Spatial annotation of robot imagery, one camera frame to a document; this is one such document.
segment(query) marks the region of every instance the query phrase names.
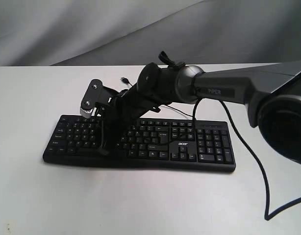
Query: white table surface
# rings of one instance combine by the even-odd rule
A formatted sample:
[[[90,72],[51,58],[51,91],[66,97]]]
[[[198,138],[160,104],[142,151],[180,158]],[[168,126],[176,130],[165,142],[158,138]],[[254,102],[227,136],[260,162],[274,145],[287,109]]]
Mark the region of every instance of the white table surface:
[[[201,65],[205,71],[250,65]],[[301,234],[301,204],[264,220],[264,182],[255,160],[229,130],[232,174],[113,170],[45,164],[42,154],[61,114],[77,115],[93,78],[117,90],[143,67],[0,67],[0,235]],[[191,113],[193,106],[173,104]],[[228,103],[242,136],[261,159],[271,210],[301,196],[301,165],[274,152],[244,106]],[[163,107],[150,118],[185,118]],[[228,122],[217,101],[197,118]]]

